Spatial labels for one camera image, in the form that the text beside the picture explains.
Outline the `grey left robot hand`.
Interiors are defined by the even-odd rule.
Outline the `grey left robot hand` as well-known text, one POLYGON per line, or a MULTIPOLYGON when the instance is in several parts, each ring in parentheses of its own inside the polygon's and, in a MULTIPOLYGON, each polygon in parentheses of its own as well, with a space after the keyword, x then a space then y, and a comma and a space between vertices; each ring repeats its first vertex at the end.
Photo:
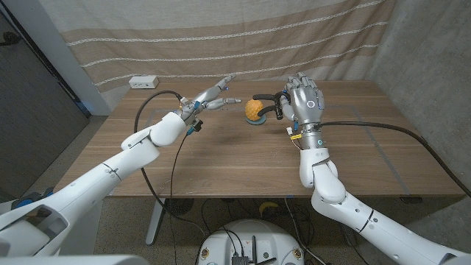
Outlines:
POLYGON ((224 77, 211 88, 199 93, 191 101, 184 103, 181 109, 177 111, 177 114, 189 125, 195 120, 196 115, 203 110, 216 110, 224 105, 241 103, 241 99, 237 98, 219 98, 219 94, 227 90, 227 83, 235 77, 235 74, 224 77))

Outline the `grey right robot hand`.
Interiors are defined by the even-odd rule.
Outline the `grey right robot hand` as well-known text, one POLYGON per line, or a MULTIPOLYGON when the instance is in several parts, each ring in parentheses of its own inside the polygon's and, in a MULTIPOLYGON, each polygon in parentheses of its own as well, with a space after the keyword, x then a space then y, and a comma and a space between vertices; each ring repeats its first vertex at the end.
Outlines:
POLYGON ((302 72, 288 77, 285 90, 290 100, 282 96, 280 103, 283 115, 289 121, 297 121, 299 125, 321 122, 325 109, 324 95, 310 77, 302 72))

